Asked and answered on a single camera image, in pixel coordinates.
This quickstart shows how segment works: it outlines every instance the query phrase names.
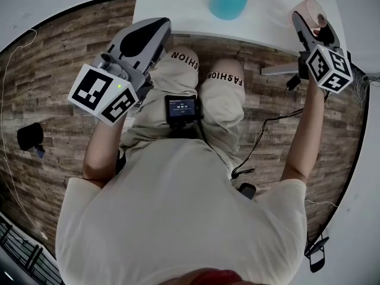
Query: digital display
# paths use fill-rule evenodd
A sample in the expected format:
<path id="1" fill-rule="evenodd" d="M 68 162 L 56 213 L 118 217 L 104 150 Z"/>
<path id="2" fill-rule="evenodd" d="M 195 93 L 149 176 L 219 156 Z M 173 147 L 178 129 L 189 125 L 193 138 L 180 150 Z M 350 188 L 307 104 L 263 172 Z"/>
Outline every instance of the digital display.
<path id="1" fill-rule="evenodd" d="M 180 99 L 169 101 L 170 117 L 195 115 L 195 100 Z"/>

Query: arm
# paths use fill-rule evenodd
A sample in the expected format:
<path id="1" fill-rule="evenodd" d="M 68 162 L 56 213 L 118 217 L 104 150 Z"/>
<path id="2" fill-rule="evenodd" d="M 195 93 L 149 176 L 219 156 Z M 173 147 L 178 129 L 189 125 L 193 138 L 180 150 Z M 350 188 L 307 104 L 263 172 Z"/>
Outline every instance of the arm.
<path id="1" fill-rule="evenodd" d="M 306 183 L 313 170 L 321 141 L 324 93 L 311 78 L 305 106 L 287 156 L 281 180 L 299 179 Z"/>
<path id="2" fill-rule="evenodd" d="M 83 160 L 83 178 L 103 188 L 116 172 L 118 147 L 125 116 L 114 124 L 98 121 Z"/>

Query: metal railing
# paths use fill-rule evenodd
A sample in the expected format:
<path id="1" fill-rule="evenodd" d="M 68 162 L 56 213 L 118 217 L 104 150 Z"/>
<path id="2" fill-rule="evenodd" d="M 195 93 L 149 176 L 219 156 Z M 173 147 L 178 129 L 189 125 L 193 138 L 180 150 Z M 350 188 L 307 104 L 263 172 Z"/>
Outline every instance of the metal railing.
<path id="1" fill-rule="evenodd" d="M 43 249 L 25 240 L 1 217 L 0 246 L 39 284 L 64 285 L 57 267 L 42 253 Z"/>

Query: knee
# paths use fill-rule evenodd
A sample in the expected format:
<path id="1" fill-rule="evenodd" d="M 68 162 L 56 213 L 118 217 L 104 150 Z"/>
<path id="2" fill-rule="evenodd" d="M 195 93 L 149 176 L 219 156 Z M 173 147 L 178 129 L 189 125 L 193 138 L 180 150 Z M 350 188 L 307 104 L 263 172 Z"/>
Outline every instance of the knee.
<path id="1" fill-rule="evenodd" d="M 221 59 L 218 60 L 211 69 L 211 72 L 223 72 L 234 75 L 241 80 L 244 80 L 244 70 L 242 65 L 236 59 Z"/>
<path id="2" fill-rule="evenodd" d="M 173 49 L 171 49 L 169 51 L 169 53 L 173 53 L 173 52 L 184 54 L 184 55 L 186 55 L 186 56 L 190 57 L 191 59 L 196 60 L 198 62 L 198 55 L 192 49 L 190 49 L 186 46 L 175 46 L 175 47 L 173 47 Z"/>

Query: wooden floor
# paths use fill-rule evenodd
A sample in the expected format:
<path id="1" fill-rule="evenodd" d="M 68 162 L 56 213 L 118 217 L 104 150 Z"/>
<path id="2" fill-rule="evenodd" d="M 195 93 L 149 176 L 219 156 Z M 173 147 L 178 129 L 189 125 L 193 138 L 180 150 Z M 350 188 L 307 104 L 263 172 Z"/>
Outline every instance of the wooden floor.
<path id="1" fill-rule="evenodd" d="M 68 92 L 83 63 L 89 64 L 112 37 L 132 23 L 135 0 L 116 0 L 72 12 L 38 29 L 31 46 L 17 50 L 8 67 L 4 91 L 3 129 L 5 148 L 20 200 L 37 225 L 48 235 L 46 245 L 54 251 L 56 225 L 67 181 L 80 176 L 86 145 L 96 120 L 73 106 Z M 28 43 L 29 34 L 0 56 L 3 77 L 10 53 Z M 263 77 L 260 68 L 295 61 L 266 47 L 213 37 L 171 37 L 167 48 L 185 45 L 199 55 L 200 81 L 219 58 L 232 57 L 244 66 L 245 117 L 240 123 L 240 154 L 248 155 L 267 118 L 285 115 L 303 106 L 307 82 L 291 95 L 285 93 L 285 76 Z M 336 202 L 344 186 L 356 152 L 361 119 L 360 107 L 351 87 L 326 102 L 324 128 L 318 161 L 308 183 L 307 198 Z M 133 121 L 133 113 L 125 127 Z M 245 167 L 255 167 L 252 175 L 239 177 L 233 184 L 249 182 L 263 192 L 280 179 L 299 117 L 268 123 L 267 129 Z M 44 130 L 46 154 L 38 158 L 34 150 L 23 152 L 17 144 L 17 129 L 39 122 Z M 1 147 L 1 211 L 22 229 L 38 238 L 37 232 L 18 207 L 4 180 L 14 192 Z M 333 209 L 329 204 L 305 203 L 309 233 L 314 235 Z"/>

